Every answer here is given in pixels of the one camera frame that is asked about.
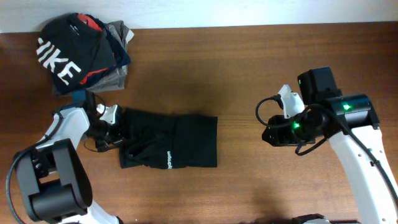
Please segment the black t-shirt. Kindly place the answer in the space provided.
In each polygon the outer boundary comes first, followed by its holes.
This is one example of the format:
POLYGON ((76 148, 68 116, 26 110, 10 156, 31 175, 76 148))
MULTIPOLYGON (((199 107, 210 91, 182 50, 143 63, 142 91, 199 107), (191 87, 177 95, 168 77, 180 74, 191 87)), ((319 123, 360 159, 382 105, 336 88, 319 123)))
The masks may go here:
POLYGON ((121 129, 125 141, 119 148, 119 161, 123 169, 218 166, 216 116, 166 115, 127 108, 121 129))

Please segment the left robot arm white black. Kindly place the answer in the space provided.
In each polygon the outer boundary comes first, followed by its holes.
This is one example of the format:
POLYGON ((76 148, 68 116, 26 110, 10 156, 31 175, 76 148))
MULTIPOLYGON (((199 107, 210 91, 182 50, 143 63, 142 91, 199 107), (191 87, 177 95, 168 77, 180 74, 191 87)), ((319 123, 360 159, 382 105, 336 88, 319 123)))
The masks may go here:
POLYGON ((25 211, 33 222, 122 222, 94 201, 76 152, 84 137, 93 138, 105 151, 117 135, 121 107, 96 104, 97 98, 86 89, 73 92, 73 102, 53 112, 53 122, 44 136, 15 154, 6 177, 6 198, 18 223, 22 220, 11 200, 11 174, 16 174, 25 211))

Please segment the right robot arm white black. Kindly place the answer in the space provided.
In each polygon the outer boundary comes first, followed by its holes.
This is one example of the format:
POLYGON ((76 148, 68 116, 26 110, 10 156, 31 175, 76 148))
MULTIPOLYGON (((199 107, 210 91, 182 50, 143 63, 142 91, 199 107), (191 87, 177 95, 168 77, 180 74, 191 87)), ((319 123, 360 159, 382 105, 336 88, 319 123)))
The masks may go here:
POLYGON ((360 223, 397 223, 397 183, 382 142, 380 121, 365 94, 345 96, 331 68, 311 69, 297 77, 300 91, 284 85, 269 100, 282 115, 267 122, 262 140, 293 146, 304 156, 329 142, 344 168, 360 223))

